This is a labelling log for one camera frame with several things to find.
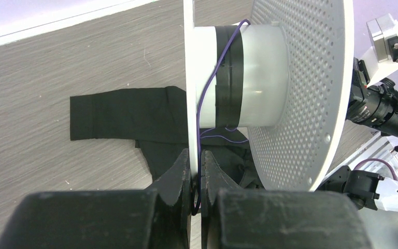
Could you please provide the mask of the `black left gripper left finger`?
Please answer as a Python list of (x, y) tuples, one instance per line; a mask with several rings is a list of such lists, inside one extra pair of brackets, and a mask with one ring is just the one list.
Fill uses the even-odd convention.
[(189, 248), (189, 152), (145, 189), (27, 195), (0, 248)]

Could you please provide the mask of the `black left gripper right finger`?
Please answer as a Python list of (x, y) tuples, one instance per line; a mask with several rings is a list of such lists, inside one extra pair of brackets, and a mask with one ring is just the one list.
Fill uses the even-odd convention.
[(241, 188), (201, 155), (202, 248), (372, 248), (354, 204), (329, 191)]

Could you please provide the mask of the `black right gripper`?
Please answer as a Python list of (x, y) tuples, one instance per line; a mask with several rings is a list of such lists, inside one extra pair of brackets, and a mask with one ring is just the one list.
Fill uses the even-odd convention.
[(368, 86), (369, 76), (363, 60), (353, 60), (352, 83), (346, 119), (398, 137), (398, 91), (395, 83), (383, 78), (380, 85)]

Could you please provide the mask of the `white perforated cable spool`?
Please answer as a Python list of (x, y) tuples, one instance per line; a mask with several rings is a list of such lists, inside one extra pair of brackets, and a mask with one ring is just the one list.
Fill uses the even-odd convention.
[(352, 1), (254, 1), (232, 42), (218, 103), (215, 26), (195, 25), (183, 2), (188, 145), (198, 181), (199, 128), (248, 130), (255, 168), (268, 190), (314, 191), (336, 153), (345, 122), (354, 52)]

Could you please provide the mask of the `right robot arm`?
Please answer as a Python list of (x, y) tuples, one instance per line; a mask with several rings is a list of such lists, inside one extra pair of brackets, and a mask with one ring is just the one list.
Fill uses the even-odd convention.
[[(347, 120), (373, 128), (382, 136), (398, 137), (398, 91), (395, 83), (383, 78), (381, 84), (369, 85), (369, 75), (363, 60), (354, 59), (352, 83), (346, 113)], [(352, 170), (347, 165), (330, 173), (318, 187), (321, 191), (332, 191), (346, 195), (357, 209), (368, 208), (398, 212), (398, 177), (394, 168), (386, 161), (392, 177), (362, 170), (365, 159)]]

